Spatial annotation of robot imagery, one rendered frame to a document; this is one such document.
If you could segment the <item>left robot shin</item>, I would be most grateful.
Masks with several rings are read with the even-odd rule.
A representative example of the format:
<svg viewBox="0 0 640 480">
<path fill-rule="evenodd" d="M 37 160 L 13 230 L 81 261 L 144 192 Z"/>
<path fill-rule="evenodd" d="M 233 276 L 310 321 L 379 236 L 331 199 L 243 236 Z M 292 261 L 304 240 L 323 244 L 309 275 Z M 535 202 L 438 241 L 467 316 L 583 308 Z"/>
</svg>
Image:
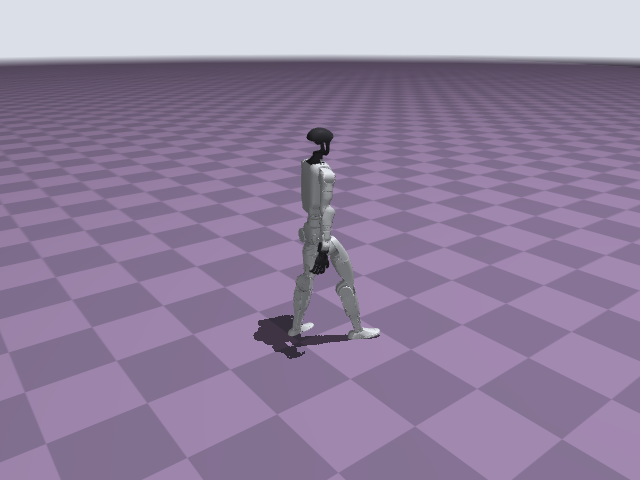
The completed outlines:
<svg viewBox="0 0 640 480">
<path fill-rule="evenodd" d="M 293 303 L 294 319 L 293 319 L 292 328 L 294 328 L 295 326 L 295 330 L 299 330 L 301 328 L 301 324 L 304 318 L 305 311 L 309 305 L 312 288 L 313 288 L 312 286 L 312 288 L 307 291 L 299 289 L 297 286 L 297 280 L 300 276 L 301 275 L 299 275 L 296 279 L 296 287 L 294 290 L 294 303 Z"/>
</svg>

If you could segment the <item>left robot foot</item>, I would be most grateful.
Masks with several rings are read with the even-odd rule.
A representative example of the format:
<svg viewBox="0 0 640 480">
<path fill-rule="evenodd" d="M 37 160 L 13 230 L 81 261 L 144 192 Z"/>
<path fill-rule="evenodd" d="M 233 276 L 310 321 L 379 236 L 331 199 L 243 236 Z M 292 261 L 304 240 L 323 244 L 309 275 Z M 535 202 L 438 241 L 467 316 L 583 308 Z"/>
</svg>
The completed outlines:
<svg viewBox="0 0 640 480">
<path fill-rule="evenodd" d="M 300 327 L 300 325 L 299 325 L 299 327 Z M 302 333 L 302 332 L 305 332 L 305 331 L 307 331 L 307 330 L 309 330 L 309 329 L 311 329 L 313 327 L 314 327 L 313 323 L 301 324 L 301 328 L 299 330 L 295 330 L 295 326 L 294 326 L 294 328 L 289 329 L 288 335 L 289 336 L 295 336 L 295 335 L 297 335 L 299 333 Z"/>
</svg>

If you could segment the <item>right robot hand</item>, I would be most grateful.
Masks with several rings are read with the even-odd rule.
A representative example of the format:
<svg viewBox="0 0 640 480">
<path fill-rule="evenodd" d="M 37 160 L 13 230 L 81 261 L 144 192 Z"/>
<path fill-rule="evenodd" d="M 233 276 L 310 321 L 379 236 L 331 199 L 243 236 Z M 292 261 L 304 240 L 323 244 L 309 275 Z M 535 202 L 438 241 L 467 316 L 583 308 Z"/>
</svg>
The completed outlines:
<svg viewBox="0 0 640 480">
<path fill-rule="evenodd" d="M 313 269 L 309 271 L 309 272 L 311 272 L 313 274 L 317 274 L 317 275 L 323 274 L 325 272 L 325 267 L 326 268 L 329 267 L 329 260 L 328 260 L 328 256 L 326 255 L 328 253 L 329 249 L 327 251 L 321 251 L 321 249 L 322 249 L 322 243 L 319 242 L 318 250 L 317 250 L 319 252 L 319 254 L 316 257 Z"/>
</svg>

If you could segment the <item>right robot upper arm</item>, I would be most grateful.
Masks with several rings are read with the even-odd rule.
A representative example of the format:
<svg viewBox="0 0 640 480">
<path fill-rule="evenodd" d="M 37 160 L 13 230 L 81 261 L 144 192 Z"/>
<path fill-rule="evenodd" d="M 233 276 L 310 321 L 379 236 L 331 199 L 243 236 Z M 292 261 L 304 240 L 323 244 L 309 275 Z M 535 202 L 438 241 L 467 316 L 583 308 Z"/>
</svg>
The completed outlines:
<svg viewBox="0 0 640 480">
<path fill-rule="evenodd" d="M 320 188 L 320 213 L 323 216 L 323 213 L 326 208 L 331 207 L 330 201 L 332 199 L 333 194 L 333 186 L 335 183 L 335 174 L 328 168 L 320 168 L 320 173 L 318 176 L 319 183 L 321 185 Z M 331 207 L 333 208 L 333 207 Z M 334 208 L 333 208 L 334 209 Z"/>
</svg>

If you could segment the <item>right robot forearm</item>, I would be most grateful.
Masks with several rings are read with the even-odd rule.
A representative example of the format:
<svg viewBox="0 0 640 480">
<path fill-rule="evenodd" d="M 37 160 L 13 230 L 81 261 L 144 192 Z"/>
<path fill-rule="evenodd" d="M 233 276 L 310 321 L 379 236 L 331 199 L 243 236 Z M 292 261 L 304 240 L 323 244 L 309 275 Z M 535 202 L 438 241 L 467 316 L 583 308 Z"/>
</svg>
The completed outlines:
<svg viewBox="0 0 640 480">
<path fill-rule="evenodd" d="M 329 242 L 331 240 L 331 225 L 335 215 L 335 210 L 331 207 L 325 209 L 320 224 L 319 242 L 322 243 L 321 251 L 327 251 L 329 249 Z M 319 244 L 319 243 L 318 243 Z"/>
</svg>

